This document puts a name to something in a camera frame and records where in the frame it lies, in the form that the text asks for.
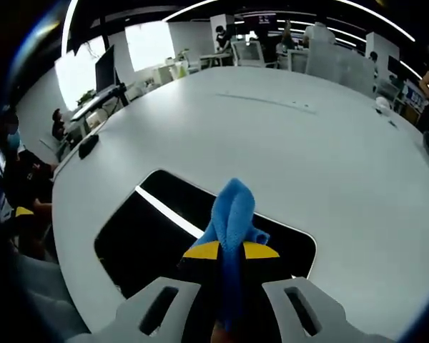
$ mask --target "person sitting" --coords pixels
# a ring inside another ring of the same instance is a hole
[[[52,181],[56,164],[47,164],[29,150],[18,152],[15,135],[19,120],[14,113],[0,118],[0,150],[5,156],[4,193],[13,208],[24,207],[51,221]]]
[[[313,26],[307,26],[303,34],[303,46],[307,48],[310,40],[323,41],[329,44],[335,44],[335,35],[326,27],[326,16],[323,10],[318,11],[316,22]]]
[[[65,128],[60,109],[54,111],[52,114],[52,121],[52,136],[58,141],[62,141],[65,138]]]

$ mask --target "computer monitor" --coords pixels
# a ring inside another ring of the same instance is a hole
[[[409,78],[409,71],[394,57],[389,56],[388,70],[397,75],[399,80],[405,81]]]
[[[114,68],[114,46],[105,51],[95,64],[95,78],[97,93],[117,83],[116,69]]]

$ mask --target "face mask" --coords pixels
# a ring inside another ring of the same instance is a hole
[[[21,145],[21,136],[19,135],[19,131],[16,131],[15,134],[9,134],[7,139],[9,148],[11,150],[17,150]]]

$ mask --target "window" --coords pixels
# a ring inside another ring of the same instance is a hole
[[[128,26],[125,31],[130,59],[135,71],[163,64],[169,57],[174,58],[168,23],[153,21]]]
[[[75,56],[70,51],[56,61],[56,74],[66,107],[73,111],[84,93],[96,88],[95,63],[105,53],[103,39],[97,37],[82,44]]]

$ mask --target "monitor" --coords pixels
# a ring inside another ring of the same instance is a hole
[[[97,93],[116,84],[114,46],[111,46],[95,64],[95,78],[97,81]]]
[[[264,14],[260,16],[247,16],[244,18],[245,26],[251,29],[262,29],[268,31],[278,30],[276,14]]]
[[[399,80],[405,81],[409,78],[409,71],[394,57],[389,56],[388,70],[395,74]]]

